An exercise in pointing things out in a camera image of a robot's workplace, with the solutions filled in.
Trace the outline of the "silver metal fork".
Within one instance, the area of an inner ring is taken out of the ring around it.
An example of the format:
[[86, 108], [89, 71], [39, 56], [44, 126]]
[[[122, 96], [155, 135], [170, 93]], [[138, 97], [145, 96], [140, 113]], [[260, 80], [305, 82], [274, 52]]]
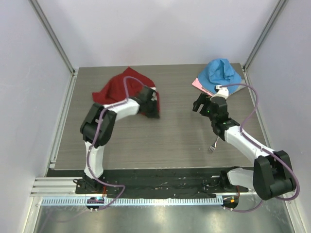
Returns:
[[209, 151], [210, 153], [213, 153], [213, 152], [215, 151], [215, 149], [216, 149], [216, 147], [217, 147], [217, 142], [218, 142], [219, 139], [220, 139], [220, 137], [217, 136], [216, 139], [215, 139], [215, 141], [213, 142], [213, 144], [209, 147], [208, 151]]

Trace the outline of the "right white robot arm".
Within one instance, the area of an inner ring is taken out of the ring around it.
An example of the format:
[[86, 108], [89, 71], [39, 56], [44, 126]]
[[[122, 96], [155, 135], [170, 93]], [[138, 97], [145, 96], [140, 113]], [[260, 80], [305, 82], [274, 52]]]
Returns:
[[224, 97], [211, 97], [201, 93], [193, 103], [194, 112], [208, 117], [213, 132], [223, 141], [238, 149], [253, 162], [253, 169], [233, 167], [219, 180], [226, 192], [236, 186], [254, 190], [262, 200], [269, 200], [296, 190], [296, 180], [289, 155], [275, 151], [242, 131], [240, 124], [229, 117]]

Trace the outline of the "red cloth napkin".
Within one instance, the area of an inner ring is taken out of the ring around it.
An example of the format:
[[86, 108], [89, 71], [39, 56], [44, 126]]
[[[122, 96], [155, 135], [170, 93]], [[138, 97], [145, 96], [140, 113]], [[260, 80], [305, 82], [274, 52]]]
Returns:
[[[124, 88], [123, 80], [127, 76], [134, 77], [140, 80], [144, 85], [156, 90], [156, 85], [151, 79], [140, 74], [131, 67], [128, 67], [123, 73], [120, 73], [112, 77], [100, 92], [93, 92], [92, 93], [93, 101], [99, 104], [112, 104], [124, 100], [126, 98], [126, 91]], [[136, 97], [142, 90], [142, 85], [137, 80], [127, 79], [126, 84], [128, 88], [128, 94], [130, 97]], [[155, 106], [154, 103], [156, 103], [157, 105], [156, 110], [153, 110], [151, 113], [144, 113], [144, 112], [141, 113], [146, 117], [159, 118], [160, 114], [159, 93], [157, 92], [155, 96], [156, 100], [153, 101], [151, 106], [154, 107]]]

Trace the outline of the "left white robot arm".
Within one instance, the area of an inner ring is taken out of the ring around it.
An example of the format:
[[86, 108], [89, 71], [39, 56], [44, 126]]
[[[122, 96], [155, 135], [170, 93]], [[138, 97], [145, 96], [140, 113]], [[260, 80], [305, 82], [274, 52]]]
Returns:
[[123, 118], [143, 114], [159, 118], [157, 92], [154, 87], [143, 86], [138, 94], [112, 103], [95, 103], [90, 108], [80, 127], [86, 147], [86, 167], [77, 186], [87, 192], [100, 193], [104, 186], [104, 149], [109, 142], [115, 123]]

